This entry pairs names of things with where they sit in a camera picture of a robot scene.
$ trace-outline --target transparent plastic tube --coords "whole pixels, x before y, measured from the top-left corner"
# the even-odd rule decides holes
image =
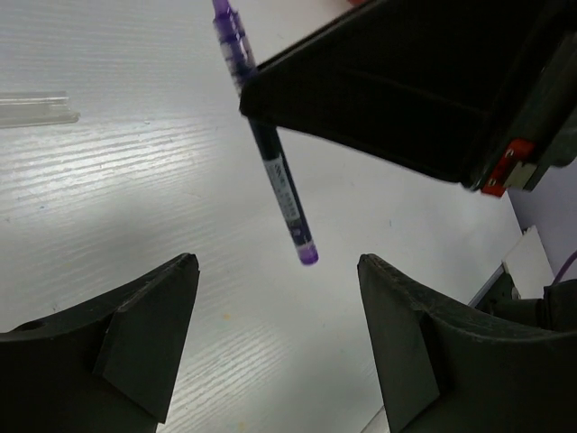
[[[75,123],[68,103],[66,92],[0,93],[0,128]]]

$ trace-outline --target red part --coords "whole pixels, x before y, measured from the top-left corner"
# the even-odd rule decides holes
[[[489,180],[481,189],[481,192],[496,197],[503,197],[503,194],[505,194],[505,191],[507,190],[503,187],[503,182],[505,182],[506,176],[510,173],[515,164],[519,161],[526,161],[534,149],[535,144],[528,140],[522,138],[516,138],[513,140],[507,147],[507,150],[503,153],[503,156],[501,156],[501,159],[495,166],[495,170],[490,174]],[[491,180],[496,180],[497,183],[490,186]]]

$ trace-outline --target pen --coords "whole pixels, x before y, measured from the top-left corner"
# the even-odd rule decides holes
[[[258,74],[251,45],[246,37],[241,18],[228,0],[213,0],[215,28],[221,50],[234,85],[240,96],[246,81]],[[252,134],[261,153],[264,168],[279,202],[280,211],[287,223],[298,258],[305,265],[318,262],[313,236],[308,228],[305,212],[300,204],[289,165],[282,150],[277,128],[249,119]]]

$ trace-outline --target pen cap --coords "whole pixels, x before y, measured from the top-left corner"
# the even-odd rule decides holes
[[[237,12],[229,9],[216,16],[214,25],[226,66],[240,95],[244,83],[258,72],[243,22]]]

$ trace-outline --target purple cable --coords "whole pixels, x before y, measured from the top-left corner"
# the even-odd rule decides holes
[[[567,271],[569,271],[569,268],[571,268],[571,265],[575,261],[577,261],[577,251],[575,251],[573,254],[571,254],[569,256],[569,258],[567,259],[567,261],[563,264],[563,266],[561,267],[561,269],[559,270],[559,272],[555,276],[555,279],[553,280],[553,284],[557,284],[557,283],[561,282],[561,280],[563,279],[563,277],[565,276]]]

